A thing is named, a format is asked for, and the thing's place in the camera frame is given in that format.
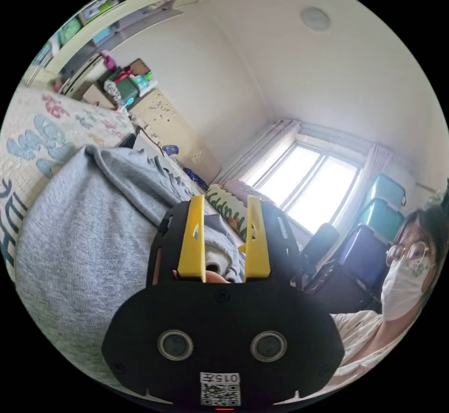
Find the yellow robot claw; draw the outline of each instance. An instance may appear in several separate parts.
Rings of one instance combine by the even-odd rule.
[[[246,243],[239,246],[239,251],[246,254],[244,282],[269,277],[271,267],[260,197],[248,195]]]
[[[204,250],[204,195],[192,197],[178,262],[182,278],[198,278],[206,282],[206,257]]]

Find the woman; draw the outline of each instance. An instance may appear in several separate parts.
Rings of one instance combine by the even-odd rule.
[[[341,388],[376,366],[414,323],[440,275],[449,245],[449,219],[440,206],[418,209],[404,220],[387,253],[382,314],[365,310],[332,315],[345,356],[330,382],[304,399]],[[295,397],[284,401],[295,402]]]

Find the label sticker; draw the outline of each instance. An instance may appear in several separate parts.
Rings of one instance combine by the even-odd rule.
[[[200,372],[201,404],[239,406],[240,375],[238,373]]]

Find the glasses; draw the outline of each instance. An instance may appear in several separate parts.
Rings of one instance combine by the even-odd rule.
[[[416,242],[409,248],[406,248],[402,245],[393,245],[387,251],[386,263],[388,266],[391,266],[393,261],[397,262],[401,260],[405,255],[406,265],[408,265],[410,269],[412,269],[416,266],[421,265],[422,260],[428,254],[429,247],[425,242]]]

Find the white shirt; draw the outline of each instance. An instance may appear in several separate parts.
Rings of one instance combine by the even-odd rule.
[[[346,364],[346,362],[351,359],[367,343],[367,341],[375,335],[382,323],[383,318],[382,315],[379,315],[372,310],[362,310],[361,312],[356,313],[340,313],[331,316],[335,321],[345,348],[345,355],[340,366],[329,383],[320,391],[305,398],[300,398],[299,393],[296,392],[295,397],[279,402],[279,404],[287,404],[304,399],[311,399],[354,382],[371,368],[374,368],[386,355],[388,355],[390,351],[401,341],[402,337],[409,329],[407,328],[399,337],[387,344],[385,347],[361,358],[360,360]]]

